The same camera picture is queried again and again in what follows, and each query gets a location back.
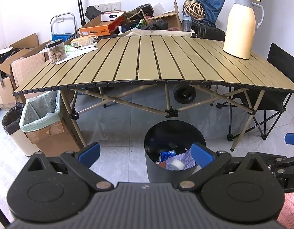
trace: white tape roll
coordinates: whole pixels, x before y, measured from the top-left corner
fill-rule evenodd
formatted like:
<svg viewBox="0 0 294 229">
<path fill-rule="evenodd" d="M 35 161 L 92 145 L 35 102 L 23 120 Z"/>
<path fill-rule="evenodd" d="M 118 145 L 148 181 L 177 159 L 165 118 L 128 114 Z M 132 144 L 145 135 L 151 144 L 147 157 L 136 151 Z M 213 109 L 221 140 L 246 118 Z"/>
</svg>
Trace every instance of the white tape roll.
<svg viewBox="0 0 294 229">
<path fill-rule="evenodd" d="M 185 168 L 185 164 L 183 164 L 180 160 L 178 159 L 174 159 L 171 163 L 170 163 L 170 168 L 172 168 L 173 170 L 183 170 Z"/>
</svg>

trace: power outlet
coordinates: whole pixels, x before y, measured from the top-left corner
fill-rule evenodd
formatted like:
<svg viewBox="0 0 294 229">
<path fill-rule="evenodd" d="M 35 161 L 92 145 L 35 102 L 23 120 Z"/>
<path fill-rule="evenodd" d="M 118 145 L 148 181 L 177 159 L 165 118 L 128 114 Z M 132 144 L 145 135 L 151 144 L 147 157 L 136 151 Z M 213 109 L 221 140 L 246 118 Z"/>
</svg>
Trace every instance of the power outlet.
<svg viewBox="0 0 294 229">
<path fill-rule="evenodd" d="M 61 16 L 56 16 L 56 22 L 57 23 L 60 23 L 62 21 L 64 21 L 64 17 L 62 15 Z"/>
<path fill-rule="evenodd" d="M 94 7 L 97 8 L 99 11 L 102 12 L 102 4 L 95 5 Z"/>
<path fill-rule="evenodd" d="M 112 5 L 111 3 L 102 4 L 102 12 L 110 12 L 112 11 Z"/>
<path fill-rule="evenodd" d="M 121 4 L 120 2 L 113 2 L 111 3 L 112 11 L 120 11 L 121 10 Z"/>
</svg>

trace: blue box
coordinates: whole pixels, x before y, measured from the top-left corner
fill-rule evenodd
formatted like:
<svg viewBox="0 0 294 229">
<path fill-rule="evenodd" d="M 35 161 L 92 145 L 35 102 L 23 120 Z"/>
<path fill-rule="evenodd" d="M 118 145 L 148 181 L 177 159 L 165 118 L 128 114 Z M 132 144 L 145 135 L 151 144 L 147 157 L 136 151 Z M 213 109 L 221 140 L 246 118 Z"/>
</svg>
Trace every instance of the blue box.
<svg viewBox="0 0 294 229">
<path fill-rule="evenodd" d="M 52 41 L 63 39 L 63 42 L 64 42 L 72 38 L 73 36 L 74 36 L 73 33 L 55 33 L 52 35 Z"/>
<path fill-rule="evenodd" d="M 175 151 L 164 151 L 160 153 L 160 163 L 166 161 L 168 158 L 175 156 L 176 152 Z"/>
</svg>

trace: black cap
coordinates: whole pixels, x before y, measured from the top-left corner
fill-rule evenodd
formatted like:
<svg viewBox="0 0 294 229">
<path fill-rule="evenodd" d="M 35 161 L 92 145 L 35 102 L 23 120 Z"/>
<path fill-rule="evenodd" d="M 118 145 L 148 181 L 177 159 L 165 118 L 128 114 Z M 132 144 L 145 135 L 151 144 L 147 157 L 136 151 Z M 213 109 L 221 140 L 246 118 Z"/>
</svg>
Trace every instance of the black cap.
<svg viewBox="0 0 294 229">
<path fill-rule="evenodd" d="M 52 42 L 49 42 L 48 44 L 46 44 L 46 48 L 50 48 L 50 47 L 54 47 L 56 45 L 59 45 L 63 42 L 63 39 L 58 39 Z"/>
</svg>

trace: thermos handle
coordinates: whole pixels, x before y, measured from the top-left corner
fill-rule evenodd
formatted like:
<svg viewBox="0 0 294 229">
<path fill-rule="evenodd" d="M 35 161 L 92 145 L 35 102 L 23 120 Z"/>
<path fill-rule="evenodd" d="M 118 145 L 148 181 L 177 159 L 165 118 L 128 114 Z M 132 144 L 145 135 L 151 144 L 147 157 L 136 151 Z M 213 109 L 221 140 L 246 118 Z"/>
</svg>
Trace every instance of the thermos handle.
<svg viewBox="0 0 294 229">
<path fill-rule="evenodd" d="M 260 25 L 262 24 L 262 21 L 264 19 L 264 7 L 262 5 L 260 5 L 260 4 L 254 3 L 254 2 L 252 2 L 252 5 L 255 6 L 255 7 L 260 7 L 262 9 L 262 19 L 259 22 L 259 24 L 257 24 L 257 27 L 256 27 L 256 29 L 258 29 L 260 27 Z"/>
</svg>

